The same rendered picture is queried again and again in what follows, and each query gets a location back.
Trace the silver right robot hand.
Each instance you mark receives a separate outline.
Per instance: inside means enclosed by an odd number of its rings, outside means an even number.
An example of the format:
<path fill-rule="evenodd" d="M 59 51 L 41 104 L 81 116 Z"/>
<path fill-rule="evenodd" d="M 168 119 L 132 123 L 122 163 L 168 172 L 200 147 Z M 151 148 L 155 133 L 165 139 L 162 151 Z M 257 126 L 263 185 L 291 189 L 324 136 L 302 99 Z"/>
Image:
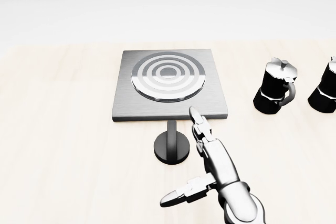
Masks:
<path fill-rule="evenodd" d="M 212 128 L 207 119 L 192 106 L 189 108 L 189 114 L 193 122 L 192 133 L 196 140 L 196 148 L 203 158 L 206 175 L 193 178 L 185 186 L 165 195 L 160 201 L 160 206 L 163 208 L 182 202 L 194 202 L 205 197 L 211 189 L 221 190 L 240 180 L 223 143 L 213 137 Z"/>

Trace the round black stove knob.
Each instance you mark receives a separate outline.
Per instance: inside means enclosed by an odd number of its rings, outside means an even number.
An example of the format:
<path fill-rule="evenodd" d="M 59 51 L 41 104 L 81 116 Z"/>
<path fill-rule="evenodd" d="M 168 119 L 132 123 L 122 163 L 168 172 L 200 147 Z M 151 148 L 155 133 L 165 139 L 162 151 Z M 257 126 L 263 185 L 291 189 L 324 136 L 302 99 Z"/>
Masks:
<path fill-rule="evenodd" d="M 190 143 L 184 134 L 177 131 L 175 120 L 168 120 L 167 130 L 155 139 L 154 153 L 159 161 L 168 165 L 180 164 L 187 159 Z"/>

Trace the flat dark stove plate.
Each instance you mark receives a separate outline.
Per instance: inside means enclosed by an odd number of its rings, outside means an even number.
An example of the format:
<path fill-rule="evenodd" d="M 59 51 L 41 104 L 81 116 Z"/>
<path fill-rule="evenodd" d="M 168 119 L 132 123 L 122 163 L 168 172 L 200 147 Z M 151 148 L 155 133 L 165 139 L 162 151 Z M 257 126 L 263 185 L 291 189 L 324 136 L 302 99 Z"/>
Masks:
<path fill-rule="evenodd" d="M 113 121 L 187 120 L 191 106 L 207 119 L 228 116 L 210 49 L 123 52 Z"/>

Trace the black and silver moka pot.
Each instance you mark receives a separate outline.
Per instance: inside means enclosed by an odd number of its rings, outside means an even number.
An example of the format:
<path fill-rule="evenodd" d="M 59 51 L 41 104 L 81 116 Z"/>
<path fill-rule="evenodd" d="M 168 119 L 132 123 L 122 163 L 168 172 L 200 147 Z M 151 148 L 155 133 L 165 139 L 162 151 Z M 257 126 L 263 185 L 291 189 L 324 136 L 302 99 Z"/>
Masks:
<path fill-rule="evenodd" d="M 308 97 L 308 103 L 322 113 L 333 113 L 336 110 L 336 57 L 331 57 L 321 82 Z"/>
<path fill-rule="evenodd" d="M 297 76 L 297 68 L 288 61 L 272 58 L 266 64 L 261 87 L 253 99 L 255 108 L 264 114 L 278 113 L 295 98 Z"/>

